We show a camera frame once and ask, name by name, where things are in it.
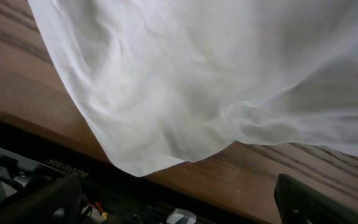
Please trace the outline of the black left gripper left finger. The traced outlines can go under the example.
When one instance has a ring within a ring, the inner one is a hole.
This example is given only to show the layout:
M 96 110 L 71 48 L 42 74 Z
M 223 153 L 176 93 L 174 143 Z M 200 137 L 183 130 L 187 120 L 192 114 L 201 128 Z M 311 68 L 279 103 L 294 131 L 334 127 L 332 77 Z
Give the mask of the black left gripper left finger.
M 80 201 L 81 179 L 76 174 L 54 181 L 32 179 L 0 202 L 0 224 L 76 223 Z

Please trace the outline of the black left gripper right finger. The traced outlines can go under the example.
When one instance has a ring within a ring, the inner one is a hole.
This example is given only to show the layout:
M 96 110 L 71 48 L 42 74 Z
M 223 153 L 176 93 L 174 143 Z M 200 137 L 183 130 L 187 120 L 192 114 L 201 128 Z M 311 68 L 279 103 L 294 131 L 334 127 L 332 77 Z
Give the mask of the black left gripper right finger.
M 283 224 L 358 224 L 358 213 L 287 174 L 274 191 Z

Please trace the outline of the white Puma t-shirt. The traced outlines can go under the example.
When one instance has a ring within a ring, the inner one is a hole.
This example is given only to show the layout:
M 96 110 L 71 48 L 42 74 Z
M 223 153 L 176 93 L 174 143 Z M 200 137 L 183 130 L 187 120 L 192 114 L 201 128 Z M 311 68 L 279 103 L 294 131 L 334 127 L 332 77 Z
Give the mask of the white Puma t-shirt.
M 141 177 L 234 141 L 358 156 L 358 1 L 31 1 L 108 159 Z

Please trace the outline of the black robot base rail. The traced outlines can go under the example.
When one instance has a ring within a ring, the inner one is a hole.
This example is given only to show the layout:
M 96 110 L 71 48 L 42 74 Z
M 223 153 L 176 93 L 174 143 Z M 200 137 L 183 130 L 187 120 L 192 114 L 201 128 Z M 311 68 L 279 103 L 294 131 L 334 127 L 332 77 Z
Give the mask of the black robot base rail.
M 0 223 L 249 223 L 249 219 L 0 122 Z

